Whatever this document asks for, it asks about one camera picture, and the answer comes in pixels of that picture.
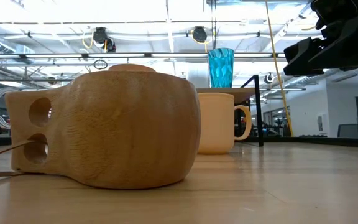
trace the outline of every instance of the blue glass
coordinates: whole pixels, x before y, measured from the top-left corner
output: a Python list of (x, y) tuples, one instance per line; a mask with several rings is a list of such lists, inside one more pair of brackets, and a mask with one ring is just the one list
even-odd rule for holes
[(233, 49), (221, 48), (208, 52), (212, 88), (231, 88), (233, 83)]

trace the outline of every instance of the black metal frame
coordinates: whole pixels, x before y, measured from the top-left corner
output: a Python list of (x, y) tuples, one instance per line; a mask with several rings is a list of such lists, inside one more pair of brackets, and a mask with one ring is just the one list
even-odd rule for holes
[[(251, 81), (255, 83), (255, 100), (256, 100), (256, 119), (257, 119), (257, 127), (258, 127), (258, 143), (259, 146), (262, 147), (264, 145), (264, 133), (262, 129), (262, 106), (260, 105), (260, 88), (259, 88), (259, 76), (253, 75), (248, 81), (246, 81), (241, 88), (247, 86)], [(237, 112), (237, 124), (240, 130), (242, 130), (241, 125), (241, 114)]]

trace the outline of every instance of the ceiling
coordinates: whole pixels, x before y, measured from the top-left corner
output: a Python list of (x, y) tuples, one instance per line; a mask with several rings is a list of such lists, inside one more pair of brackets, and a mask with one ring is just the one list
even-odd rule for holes
[[(272, 45), (264, 1), (218, 0), (216, 9), (211, 0), (0, 0), (0, 40), (9, 46), (26, 46), (40, 54), (99, 53), (101, 47), (91, 43), (96, 27), (106, 27), (117, 46), (117, 52), (205, 52), (205, 45), (196, 43), (189, 33), (195, 26), (204, 26), (208, 40), (216, 26), (216, 48), (227, 47), (235, 52), (271, 52)], [(307, 1), (272, 1), (268, 4), (276, 52), (306, 37), (320, 36), (310, 29), (317, 17)], [(212, 43), (207, 50), (213, 49)], [(27, 65), (31, 78), (75, 78), (96, 71), (92, 64), (78, 59), (59, 60), (53, 66), (50, 60), (35, 60)], [(138, 63), (158, 72), (185, 77), (194, 60), (167, 60), (155, 58), (112, 58), (109, 65)], [(282, 71), (285, 62), (278, 63)], [(23, 66), (0, 60), (4, 67), (19, 75)], [(236, 61), (234, 87), (241, 86), (252, 75), (275, 73), (272, 61)]]

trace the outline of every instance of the wooden cup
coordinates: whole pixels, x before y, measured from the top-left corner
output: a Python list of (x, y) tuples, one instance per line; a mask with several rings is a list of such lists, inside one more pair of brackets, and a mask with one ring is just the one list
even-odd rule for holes
[(145, 189), (189, 173), (200, 141), (194, 86), (155, 72), (104, 71), (54, 90), (8, 93), (12, 152), (20, 172), (57, 174), (83, 184)]

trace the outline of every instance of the white wall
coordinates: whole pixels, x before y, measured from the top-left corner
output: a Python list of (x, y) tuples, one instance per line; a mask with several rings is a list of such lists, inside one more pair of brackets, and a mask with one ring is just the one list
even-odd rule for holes
[(328, 84), (329, 137), (337, 137), (340, 124), (357, 124), (358, 85)]
[[(317, 85), (306, 87), (306, 91), (291, 91), (286, 95), (287, 106), (290, 106), (290, 117), (294, 136), (301, 135), (329, 135), (328, 129), (319, 132), (318, 115), (328, 114), (328, 101), (326, 80), (321, 80)], [(267, 104), (262, 105), (263, 113), (275, 109), (284, 108), (282, 100), (268, 100)], [(252, 114), (256, 114), (256, 106), (251, 109)]]

